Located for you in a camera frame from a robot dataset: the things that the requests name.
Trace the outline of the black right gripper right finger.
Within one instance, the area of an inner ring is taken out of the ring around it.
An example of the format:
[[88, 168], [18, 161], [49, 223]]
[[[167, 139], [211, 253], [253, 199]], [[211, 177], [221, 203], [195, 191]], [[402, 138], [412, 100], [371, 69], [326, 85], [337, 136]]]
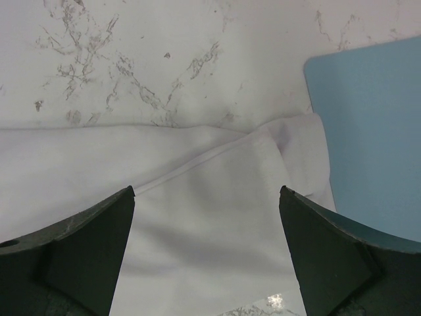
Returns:
[[307, 315], [419, 315], [420, 243], [283, 186], [280, 217]]

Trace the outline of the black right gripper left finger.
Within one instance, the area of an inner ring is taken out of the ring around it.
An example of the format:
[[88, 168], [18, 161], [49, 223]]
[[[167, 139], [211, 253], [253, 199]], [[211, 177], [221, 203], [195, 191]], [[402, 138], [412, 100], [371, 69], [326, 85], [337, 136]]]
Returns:
[[131, 186], [1, 242], [2, 315], [108, 315], [135, 208]]

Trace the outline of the white t shirt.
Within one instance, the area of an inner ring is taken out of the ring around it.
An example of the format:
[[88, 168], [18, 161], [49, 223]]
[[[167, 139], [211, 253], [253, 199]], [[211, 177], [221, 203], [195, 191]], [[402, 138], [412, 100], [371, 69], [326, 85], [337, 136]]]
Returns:
[[110, 126], [1, 131], [1, 240], [134, 189], [112, 315], [218, 315], [239, 307], [306, 313], [288, 250], [282, 187], [330, 209], [316, 114], [250, 134]]

